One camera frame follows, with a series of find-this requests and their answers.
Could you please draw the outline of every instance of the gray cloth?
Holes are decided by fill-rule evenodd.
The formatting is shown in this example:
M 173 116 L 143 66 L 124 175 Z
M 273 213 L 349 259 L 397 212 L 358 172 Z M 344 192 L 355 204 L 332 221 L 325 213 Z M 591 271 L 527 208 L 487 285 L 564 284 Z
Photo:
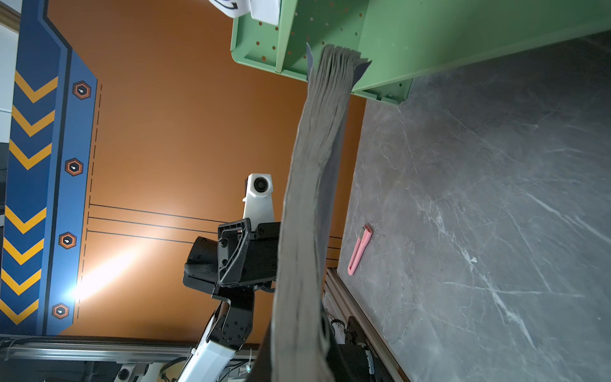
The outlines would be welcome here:
M 355 74 L 362 75 L 364 65 L 360 53 L 327 45 L 318 68 L 308 70 L 280 228 L 271 338 L 274 382 L 334 380 L 325 361 L 329 339 L 321 326 L 320 290 L 346 110 Z

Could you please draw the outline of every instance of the pink utility knife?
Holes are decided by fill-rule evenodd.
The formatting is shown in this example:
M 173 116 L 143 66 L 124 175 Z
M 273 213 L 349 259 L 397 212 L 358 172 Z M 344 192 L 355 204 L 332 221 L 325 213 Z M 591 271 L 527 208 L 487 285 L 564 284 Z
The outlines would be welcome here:
M 350 258 L 350 264 L 348 264 L 348 274 L 350 276 L 354 275 L 356 267 L 359 266 L 360 258 L 363 256 L 365 247 L 369 244 L 369 239 L 371 239 L 372 234 L 373 231 L 371 228 L 366 224 L 363 225 L 363 228 L 360 230 L 359 239 L 354 246 L 354 252 L 352 252 L 352 257 Z

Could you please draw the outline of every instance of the hexagon sticker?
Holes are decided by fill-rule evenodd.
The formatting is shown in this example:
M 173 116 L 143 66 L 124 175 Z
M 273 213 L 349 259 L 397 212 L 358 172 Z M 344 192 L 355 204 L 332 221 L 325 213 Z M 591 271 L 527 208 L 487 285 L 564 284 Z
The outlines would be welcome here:
M 59 318 L 60 320 L 62 318 L 68 317 L 69 313 L 70 308 L 64 304 L 57 304 L 51 308 L 51 314 L 53 314 L 53 317 Z
M 62 233 L 59 235 L 59 245 L 65 249 L 70 249 L 76 246 L 76 236 L 70 232 Z
M 78 81 L 72 85 L 72 94 L 76 95 L 80 100 L 91 97 L 91 86 L 85 81 Z
M 72 158 L 66 161 L 65 170 L 68 174 L 73 177 L 82 174 L 82 163 L 80 160 L 76 158 Z

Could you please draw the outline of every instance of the marble table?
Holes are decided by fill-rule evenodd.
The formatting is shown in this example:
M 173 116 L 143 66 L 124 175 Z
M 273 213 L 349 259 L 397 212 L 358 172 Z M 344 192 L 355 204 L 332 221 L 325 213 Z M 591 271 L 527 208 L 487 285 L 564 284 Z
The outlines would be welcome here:
M 368 103 L 338 270 L 412 382 L 611 380 L 610 42 Z

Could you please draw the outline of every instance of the green plastic rack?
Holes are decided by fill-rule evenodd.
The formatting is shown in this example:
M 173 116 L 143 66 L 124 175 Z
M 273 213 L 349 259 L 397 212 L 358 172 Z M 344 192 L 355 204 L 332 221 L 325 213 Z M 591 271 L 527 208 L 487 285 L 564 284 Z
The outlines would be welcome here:
M 373 62 L 354 86 L 399 104 L 412 78 L 611 29 L 611 0 L 282 0 L 278 27 L 234 19 L 239 64 L 306 80 L 306 42 Z

